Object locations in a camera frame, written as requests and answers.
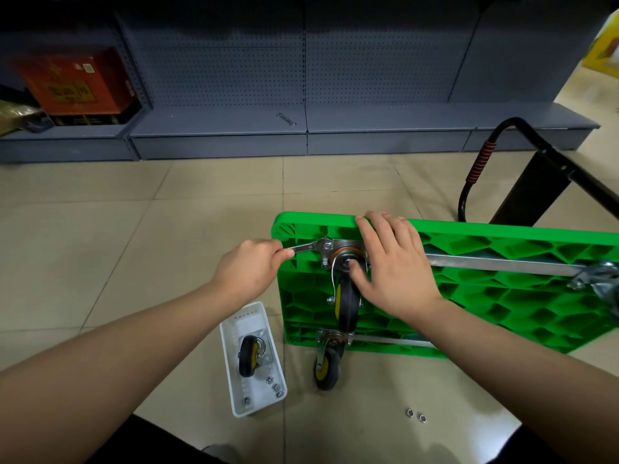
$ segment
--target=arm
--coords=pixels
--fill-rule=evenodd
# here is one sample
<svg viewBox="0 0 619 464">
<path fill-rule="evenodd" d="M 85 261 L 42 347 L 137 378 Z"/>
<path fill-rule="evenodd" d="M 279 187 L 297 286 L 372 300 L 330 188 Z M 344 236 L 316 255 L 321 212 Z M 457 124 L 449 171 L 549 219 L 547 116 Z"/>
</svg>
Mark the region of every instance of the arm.
<svg viewBox="0 0 619 464">
<path fill-rule="evenodd" d="M 568 461 L 617 462 L 619 378 L 490 324 L 443 299 L 419 234 L 370 211 L 357 224 L 372 263 L 351 277 L 368 301 L 427 336 Z"/>
<path fill-rule="evenodd" d="M 3 371 L 0 461 L 87 460 L 209 332 L 259 296 L 293 254 L 280 241 L 245 241 L 195 291 Z"/>
</svg>

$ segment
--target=person's left hand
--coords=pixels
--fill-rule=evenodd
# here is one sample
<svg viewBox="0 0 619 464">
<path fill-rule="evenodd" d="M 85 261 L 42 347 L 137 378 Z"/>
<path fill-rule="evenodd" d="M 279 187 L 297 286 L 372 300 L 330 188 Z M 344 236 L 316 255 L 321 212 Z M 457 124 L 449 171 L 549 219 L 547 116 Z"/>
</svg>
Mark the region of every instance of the person's left hand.
<svg viewBox="0 0 619 464">
<path fill-rule="evenodd" d="M 282 262 L 294 255 L 277 239 L 244 241 L 221 258 L 207 286 L 237 310 L 260 296 L 275 280 Z"/>
</svg>

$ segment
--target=green platform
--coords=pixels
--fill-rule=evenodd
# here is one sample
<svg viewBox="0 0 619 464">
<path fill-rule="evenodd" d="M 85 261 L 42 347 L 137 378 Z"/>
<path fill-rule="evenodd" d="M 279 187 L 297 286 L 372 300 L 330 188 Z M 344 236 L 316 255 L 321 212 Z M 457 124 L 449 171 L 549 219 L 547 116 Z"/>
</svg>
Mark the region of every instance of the green platform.
<svg viewBox="0 0 619 464">
<path fill-rule="evenodd" d="M 452 256 L 477 250 L 519 260 L 544 256 L 574 264 L 600 260 L 619 262 L 619 234 L 566 229 L 411 220 L 425 247 Z M 284 212 L 275 218 L 272 237 L 283 247 L 321 237 L 361 239 L 355 217 Z M 569 278 L 466 268 L 433 267 L 439 290 L 464 309 L 512 332 L 564 353 L 615 327 L 604 302 L 591 287 L 575 291 Z M 277 273 L 286 341 L 316 347 L 318 328 L 336 328 L 330 273 L 321 268 L 318 252 L 302 252 L 284 262 Z M 363 302 L 357 334 L 402 338 L 414 333 L 404 322 Z M 433 348 L 354 342 L 351 350 L 444 357 Z"/>
</svg>

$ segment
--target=hand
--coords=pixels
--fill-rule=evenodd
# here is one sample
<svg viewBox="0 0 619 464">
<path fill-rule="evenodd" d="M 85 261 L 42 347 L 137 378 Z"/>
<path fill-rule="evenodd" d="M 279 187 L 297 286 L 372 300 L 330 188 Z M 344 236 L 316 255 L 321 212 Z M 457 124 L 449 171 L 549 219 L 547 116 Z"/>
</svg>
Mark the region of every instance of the hand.
<svg viewBox="0 0 619 464">
<path fill-rule="evenodd" d="M 295 255 L 282 249 L 277 239 L 244 241 L 225 254 L 207 284 L 235 311 L 260 296 L 273 280 L 282 262 Z"/>
<path fill-rule="evenodd" d="M 355 218 L 371 262 L 372 281 L 359 263 L 350 264 L 350 277 L 361 294 L 383 311 L 415 324 L 424 311 L 443 300 L 434 280 L 419 233 L 409 221 L 388 213 L 366 212 Z"/>
</svg>

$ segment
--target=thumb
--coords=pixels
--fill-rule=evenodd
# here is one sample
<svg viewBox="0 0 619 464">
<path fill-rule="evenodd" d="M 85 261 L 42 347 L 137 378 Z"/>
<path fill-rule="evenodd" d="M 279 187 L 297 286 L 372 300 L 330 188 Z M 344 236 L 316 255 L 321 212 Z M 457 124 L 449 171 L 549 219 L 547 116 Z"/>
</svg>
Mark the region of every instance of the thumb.
<svg viewBox="0 0 619 464">
<path fill-rule="evenodd" d="M 359 265 L 359 263 L 354 259 L 349 261 L 349 268 L 352 281 L 355 282 L 355 285 L 359 288 L 361 294 L 367 298 L 369 292 L 372 290 L 372 284 L 368 280 L 368 276 L 361 268 L 361 265 Z"/>
<path fill-rule="evenodd" d="M 273 270 L 277 271 L 279 266 L 290 257 L 295 255 L 295 251 L 293 249 L 280 249 L 275 254 L 273 254 L 273 259 L 271 259 L 271 266 Z"/>
</svg>

